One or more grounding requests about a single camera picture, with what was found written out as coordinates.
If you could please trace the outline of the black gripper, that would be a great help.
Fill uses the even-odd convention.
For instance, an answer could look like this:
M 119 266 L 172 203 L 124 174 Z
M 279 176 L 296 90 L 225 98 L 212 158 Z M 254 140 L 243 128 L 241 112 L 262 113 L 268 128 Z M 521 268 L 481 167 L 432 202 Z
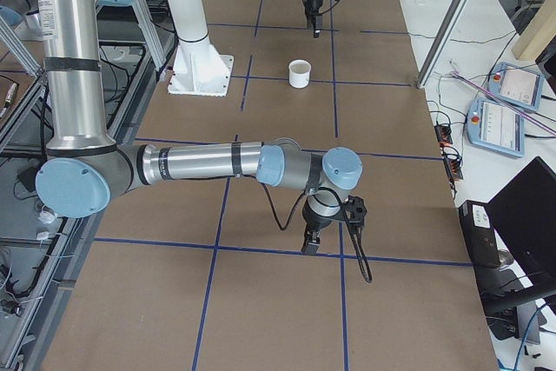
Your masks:
M 313 37 L 319 37 L 322 29 L 322 16 L 320 9 L 323 0 L 303 0 L 307 29 L 312 31 Z
M 321 204 L 316 197 L 308 197 L 302 208 L 302 217 L 306 223 L 301 252 L 304 255 L 316 255 L 321 245 L 320 230 L 331 222 L 342 222 L 343 215 L 339 206 Z

